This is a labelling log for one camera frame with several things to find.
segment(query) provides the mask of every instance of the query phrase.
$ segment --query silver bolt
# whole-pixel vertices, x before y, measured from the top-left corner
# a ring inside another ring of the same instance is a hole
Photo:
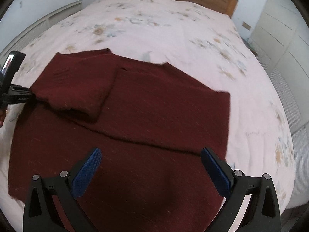
[[[264,177],[265,177],[265,179],[268,179],[268,180],[271,179],[271,177],[270,177],[270,175],[269,175],[268,173],[265,173],[265,174],[264,174]]]
[[[61,177],[66,177],[68,175],[68,172],[67,171],[62,171],[61,173],[60,173],[60,176]]]
[[[236,176],[242,176],[243,175],[242,171],[240,171],[240,170],[235,170],[234,173],[235,173]]]
[[[32,177],[32,179],[33,179],[34,181],[36,181],[38,178],[39,178],[39,176],[38,176],[37,174],[34,175],[34,176]]]

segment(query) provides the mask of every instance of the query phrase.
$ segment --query person's hand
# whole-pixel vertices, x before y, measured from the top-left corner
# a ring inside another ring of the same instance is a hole
[[[0,128],[3,126],[3,122],[6,116],[7,116],[7,107],[4,110],[0,109]]]

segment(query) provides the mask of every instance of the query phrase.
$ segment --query bedspread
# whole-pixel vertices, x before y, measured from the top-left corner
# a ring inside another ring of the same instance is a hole
[[[283,212],[294,185],[287,118],[269,77],[227,15],[182,1],[97,0],[25,47],[22,52],[27,56],[13,82],[30,87],[56,52],[104,48],[141,61],[168,62],[213,90],[228,91],[231,112],[226,161],[246,175],[269,173]],[[10,106],[0,129],[0,205],[18,231],[23,204],[8,196],[7,172],[14,127],[22,108]],[[244,211],[242,207],[231,231],[236,230]]]

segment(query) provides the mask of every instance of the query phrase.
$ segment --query blue textured pad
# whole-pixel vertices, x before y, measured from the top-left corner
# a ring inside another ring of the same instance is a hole
[[[201,160],[219,195],[225,198],[229,198],[231,195],[230,181],[223,173],[220,166],[216,163],[214,158],[211,156],[211,154],[207,151],[207,149],[202,150]]]
[[[71,194],[76,199],[84,195],[102,160],[100,149],[95,149],[72,181]]]

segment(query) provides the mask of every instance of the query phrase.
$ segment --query garment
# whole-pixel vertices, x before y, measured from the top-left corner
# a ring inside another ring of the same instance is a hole
[[[31,90],[13,137],[10,195],[25,201],[32,175],[69,170],[99,147],[101,166],[78,199],[99,231],[204,231],[217,214],[222,198],[199,156],[208,146],[225,157],[228,93],[108,49],[57,53]]]

